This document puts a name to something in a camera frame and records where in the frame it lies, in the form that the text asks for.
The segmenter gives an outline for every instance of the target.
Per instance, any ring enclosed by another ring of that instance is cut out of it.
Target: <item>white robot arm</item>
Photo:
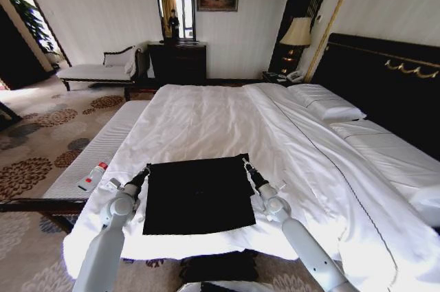
[[[117,180],[111,180],[119,191],[101,210],[102,230],[90,243],[73,292],[113,290],[124,246],[122,228],[133,218],[133,212],[139,204],[137,197],[149,173],[147,166],[124,188]]]
[[[243,161],[245,162],[245,169],[249,172],[265,204],[266,214],[281,223],[284,236],[322,289],[326,292],[357,291],[306,227],[300,221],[291,217],[288,202],[277,196],[276,190],[268,181],[264,180],[248,161],[245,159]]]

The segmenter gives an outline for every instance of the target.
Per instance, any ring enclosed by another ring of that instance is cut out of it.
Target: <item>plastic bottle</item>
[[[107,166],[105,162],[101,161],[88,175],[78,182],[78,188],[87,192],[93,190],[101,181]]]

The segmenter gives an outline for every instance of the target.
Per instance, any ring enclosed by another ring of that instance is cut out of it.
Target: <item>gold pole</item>
[[[341,7],[343,1],[344,0],[338,0],[338,4],[336,4],[336,7],[333,11],[333,14],[331,15],[330,21],[327,24],[327,27],[325,29],[324,34],[322,35],[321,41],[319,42],[319,46],[315,52],[315,55],[313,56],[313,59],[311,60],[311,63],[309,65],[309,69],[307,70],[307,73],[304,76],[305,82],[310,82],[310,80],[311,80],[311,70],[314,68],[316,60],[318,59],[319,53],[321,52],[322,46],[324,46],[324,43],[325,43],[327,37],[329,36],[331,26],[333,25],[333,22],[336,19],[336,15],[338,15],[339,8]]]

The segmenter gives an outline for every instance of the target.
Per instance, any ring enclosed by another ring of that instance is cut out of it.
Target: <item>white duvet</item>
[[[272,185],[285,185],[279,194],[293,216],[333,258],[342,260],[348,279],[361,291],[440,289],[437,234],[350,145],[297,104],[287,89],[273,84],[162,87],[64,240],[69,274],[78,275],[101,229],[100,208],[115,194],[107,187],[111,178],[125,183],[146,163],[240,153],[249,153]],[[146,197],[145,183],[141,206],[124,228],[124,258],[180,259],[243,249],[297,258],[280,225],[264,217],[257,195],[252,197],[256,225],[190,236],[143,236]]]

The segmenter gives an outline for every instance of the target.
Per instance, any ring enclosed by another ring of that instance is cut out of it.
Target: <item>wooden dresser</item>
[[[150,43],[155,78],[164,84],[203,85],[206,82],[206,44]]]

